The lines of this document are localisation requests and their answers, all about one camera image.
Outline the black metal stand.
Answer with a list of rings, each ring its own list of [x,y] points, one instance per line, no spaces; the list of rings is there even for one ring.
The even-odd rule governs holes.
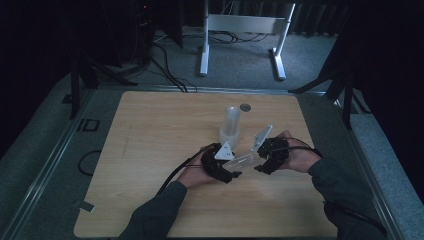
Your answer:
[[[331,80],[332,83],[325,92],[325,96],[328,100],[337,100],[341,93],[344,93],[343,106],[342,106],[342,120],[345,127],[351,130],[351,103],[353,98],[353,63],[344,63],[340,66],[333,67],[328,71],[320,73],[313,81],[292,90],[289,93],[292,94],[303,94],[310,89]]]
[[[111,77],[118,83],[125,86],[137,86],[137,83],[131,82],[119,76],[106,66],[95,61],[81,48],[73,48],[70,51],[70,76],[71,76],[71,115],[70,118],[74,119],[79,112],[81,100],[80,100],[80,86],[79,83],[83,82],[84,86],[88,89],[96,89],[99,86],[99,80],[96,76],[96,70]]]

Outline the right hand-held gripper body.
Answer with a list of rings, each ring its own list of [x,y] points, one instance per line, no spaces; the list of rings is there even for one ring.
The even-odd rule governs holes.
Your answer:
[[[278,170],[289,156],[288,142],[279,137],[269,138],[273,126],[268,125],[254,137],[252,151],[270,167],[271,174]]]

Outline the dark equipment rack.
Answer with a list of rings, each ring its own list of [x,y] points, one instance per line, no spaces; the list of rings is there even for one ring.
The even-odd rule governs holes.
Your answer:
[[[155,25],[150,0],[100,0],[111,34],[116,66],[150,57]]]

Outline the clear tube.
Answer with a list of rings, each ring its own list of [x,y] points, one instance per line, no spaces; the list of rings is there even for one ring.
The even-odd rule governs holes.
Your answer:
[[[239,119],[240,110],[238,107],[229,106],[225,110],[224,121],[219,131],[219,140],[221,144],[228,142],[232,149],[238,145],[240,133]]]

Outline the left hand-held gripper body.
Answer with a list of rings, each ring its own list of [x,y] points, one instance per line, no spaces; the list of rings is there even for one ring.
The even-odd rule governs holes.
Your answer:
[[[212,143],[203,149],[201,165],[203,170],[212,178],[228,184],[233,179],[233,174],[224,169],[214,158],[217,151],[222,147],[220,143]]]

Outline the person's left hand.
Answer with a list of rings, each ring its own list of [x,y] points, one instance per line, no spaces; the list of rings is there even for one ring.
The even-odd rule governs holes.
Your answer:
[[[177,180],[186,188],[194,188],[215,181],[203,170],[201,158],[202,156],[196,156],[178,176]]]

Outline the white desk frame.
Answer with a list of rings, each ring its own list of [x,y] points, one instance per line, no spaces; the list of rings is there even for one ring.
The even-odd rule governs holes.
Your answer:
[[[199,74],[206,76],[209,67],[209,32],[224,31],[232,33],[257,33],[278,35],[277,45],[271,49],[271,61],[275,65],[278,80],[286,79],[283,65],[282,50],[296,7],[295,3],[288,5],[287,14],[282,17],[242,16],[211,14],[210,0],[204,0],[203,13],[203,46],[200,58]]]

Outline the grey tape strip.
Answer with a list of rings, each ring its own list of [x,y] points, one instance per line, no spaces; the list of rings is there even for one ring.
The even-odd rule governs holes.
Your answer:
[[[84,200],[75,200],[73,206],[87,212],[92,212],[95,209],[95,206],[93,204],[88,203]]]

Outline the person's right hand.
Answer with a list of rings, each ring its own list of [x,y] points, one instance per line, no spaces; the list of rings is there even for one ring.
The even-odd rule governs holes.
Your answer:
[[[321,159],[312,150],[306,150],[307,145],[301,140],[294,138],[288,130],[284,130],[278,137],[286,139],[290,147],[289,157],[281,165],[280,170],[294,170],[307,173],[310,167]]]

